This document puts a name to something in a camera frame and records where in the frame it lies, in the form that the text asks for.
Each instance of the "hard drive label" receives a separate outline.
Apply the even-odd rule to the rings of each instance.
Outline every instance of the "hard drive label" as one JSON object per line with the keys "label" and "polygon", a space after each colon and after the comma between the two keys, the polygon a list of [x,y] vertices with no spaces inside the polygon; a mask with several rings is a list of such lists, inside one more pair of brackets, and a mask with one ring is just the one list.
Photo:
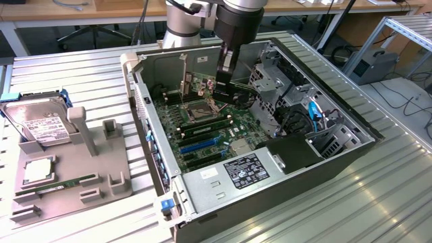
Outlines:
{"label": "hard drive label", "polygon": [[67,130],[58,116],[37,120],[26,120],[23,121],[23,126],[39,143],[69,137]]}
{"label": "hard drive label", "polygon": [[225,163],[223,166],[237,189],[270,177],[254,153]]}

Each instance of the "chipset heatsink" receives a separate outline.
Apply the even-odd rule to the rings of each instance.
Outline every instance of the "chipset heatsink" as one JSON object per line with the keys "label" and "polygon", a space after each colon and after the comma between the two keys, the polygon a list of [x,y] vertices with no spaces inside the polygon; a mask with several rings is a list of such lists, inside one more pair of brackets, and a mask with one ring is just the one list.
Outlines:
{"label": "chipset heatsink", "polygon": [[242,155],[251,151],[250,145],[247,144],[243,138],[233,141],[230,143],[230,148],[234,150],[237,155]]}

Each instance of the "hard drive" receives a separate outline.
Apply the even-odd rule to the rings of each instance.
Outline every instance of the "hard drive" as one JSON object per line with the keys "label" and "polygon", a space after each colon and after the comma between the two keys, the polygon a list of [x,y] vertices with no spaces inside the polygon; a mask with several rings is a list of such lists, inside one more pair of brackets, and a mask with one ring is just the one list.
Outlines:
{"label": "hard drive", "polygon": [[37,94],[1,94],[0,114],[5,117],[23,142],[37,141],[41,146],[70,141],[75,133],[74,125],[67,122],[66,112],[71,107],[66,90]]}

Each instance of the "blue pcie slot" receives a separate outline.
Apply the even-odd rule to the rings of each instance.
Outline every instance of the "blue pcie slot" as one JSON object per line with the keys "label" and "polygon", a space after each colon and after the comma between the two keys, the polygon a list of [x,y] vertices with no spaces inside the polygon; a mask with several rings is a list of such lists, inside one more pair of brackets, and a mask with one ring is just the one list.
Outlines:
{"label": "blue pcie slot", "polygon": [[217,142],[218,142],[218,138],[219,138],[219,137],[221,137],[221,136],[218,136],[217,138],[213,138],[213,139],[210,139],[210,140],[207,140],[207,141],[205,141],[205,142],[201,142],[201,143],[198,143],[198,144],[195,144],[195,145],[191,145],[191,146],[189,146],[189,147],[181,148],[181,149],[179,149],[179,153],[181,153],[181,154],[183,154],[183,153],[189,153],[189,152],[193,152],[193,151],[195,151],[195,150],[198,150],[198,149],[202,149],[202,148],[206,148],[206,147],[210,147],[210,146],[215,145]]}

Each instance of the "aluminum profile table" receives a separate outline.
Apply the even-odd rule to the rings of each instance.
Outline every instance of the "aluminum profile table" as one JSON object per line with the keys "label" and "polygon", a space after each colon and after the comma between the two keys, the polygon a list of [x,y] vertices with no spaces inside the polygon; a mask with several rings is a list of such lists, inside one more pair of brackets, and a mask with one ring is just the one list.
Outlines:
{"label": "aluminum profile table", "polygon": [[403,35],[407,39],[415,42],[421,47],[423,47],[427,52],[413,65],[407,76],[413,74],[415,69],[427,59],[432,54],[432,17],[429,15],[413,15],[413,16],[391,16],[383,17],[377,27],[374,28],[369,38],[366,39],[358,53],[349,59],[345,67],[343,73],[346,76],[350,75],[353,69],[355,68],[361,57],[366,50],[370,48],[377,36],[381,34],[383,27],[389,27],[394,32]]}
{"label": "aluminum profile table", "polygon": [[[295,35],[273,32],[258,37],[279,39],[385,140],[334,179],[205,242],[430,241],[430,147]],[[211,38],[203,44],[218,42]],[[125,126],[134,194],[97,208],[9,230],[11,191],[7,187],[14,174],[17,133],[6,123],[0,130],[1,242],[173,241],[169,230],[157,225],[153,213],[155,194],[126,106],[118,60],[123,52],[155,48],[155,45],[146,45],[15,59],[10,92],[62,85],[74,105],[83,105],[89,110],[89,126],[107,118]]]}

